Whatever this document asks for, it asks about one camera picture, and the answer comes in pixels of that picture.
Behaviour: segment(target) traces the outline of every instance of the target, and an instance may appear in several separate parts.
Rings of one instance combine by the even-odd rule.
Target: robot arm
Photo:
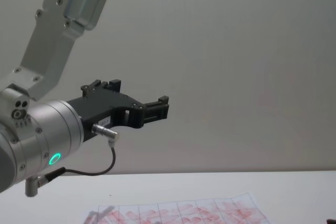
[[[44,0],[37,10],[20,66],[0,81],[0,193],[26,179],[26,195],[35,196],[46,183],[37,174],[83,142],[100,134],[113,147],[119,137],[113,126],[141,128],[167,118],[168,97],[141,103],[120,93],[120,80],[82,86],[82,97],[69,102],[30,106],[58,83],[75,40],[96,26],[105,2]]]

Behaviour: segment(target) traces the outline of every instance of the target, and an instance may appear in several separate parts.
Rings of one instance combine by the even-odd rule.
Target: cable
[[[105,173],[108,173],[113,167],[114,167],[114,164],[116,163],[116,151],[114,148],[111,148],[112,150],[112,164],[110,165],[109,168],[107,168],[106,170],[103,170],[102,172],[99,172],[99,173],[85,173],[85,172],[81,172],[79,170],[71,170],[71,169],[66,169],[65,172],[66,173],[76,173],[76,174],[79,174],[79,175],[86,175],[86,176],[99,176],[99,175],[103,175]]]

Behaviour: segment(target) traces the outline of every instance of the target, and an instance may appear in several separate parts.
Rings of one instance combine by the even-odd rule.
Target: table surface
[[[98,205],[225,198],[246,192],[271,223],[336,219],[336,172],[192,173],[64,176],[24,194],[21,182],[0,194],[1,223],[78,223]]]

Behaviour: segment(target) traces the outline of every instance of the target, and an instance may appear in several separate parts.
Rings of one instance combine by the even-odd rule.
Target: white wall
[[[0,77],[16,67],[43,0],[0,0]],[[108,0],[56,89],[122,80],[169,119],[117,128],[115,173],[336,168],[335,0]],[[98,171],[103,138],[60,163]]]

